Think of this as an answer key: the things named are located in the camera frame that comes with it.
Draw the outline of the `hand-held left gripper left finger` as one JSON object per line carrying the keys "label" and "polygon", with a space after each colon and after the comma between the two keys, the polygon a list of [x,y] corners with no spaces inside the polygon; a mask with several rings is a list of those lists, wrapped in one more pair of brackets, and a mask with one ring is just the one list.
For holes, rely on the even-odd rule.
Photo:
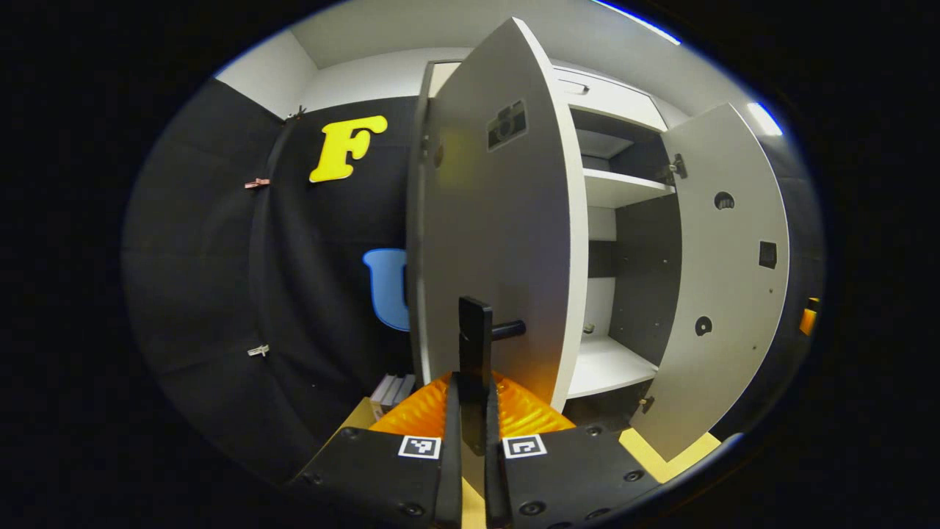
{"label": "hand-held left gripper left finger", "polygon": [[444,389],[443,436],[342,428],[286,485],[383,528],[460,528],[461,374]]}

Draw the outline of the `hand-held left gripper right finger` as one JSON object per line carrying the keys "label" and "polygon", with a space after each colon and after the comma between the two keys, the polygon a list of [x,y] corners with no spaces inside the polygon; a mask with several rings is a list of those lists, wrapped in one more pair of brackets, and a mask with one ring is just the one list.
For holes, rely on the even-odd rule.
{"label": "hand-held left gripper right finger", "polygon": [[600,425],[507,436],[502,419],[540,405],[513,398],[520,386],[491,376],[486,408],[485,526],[599,528],[645,505],[661,483]]}

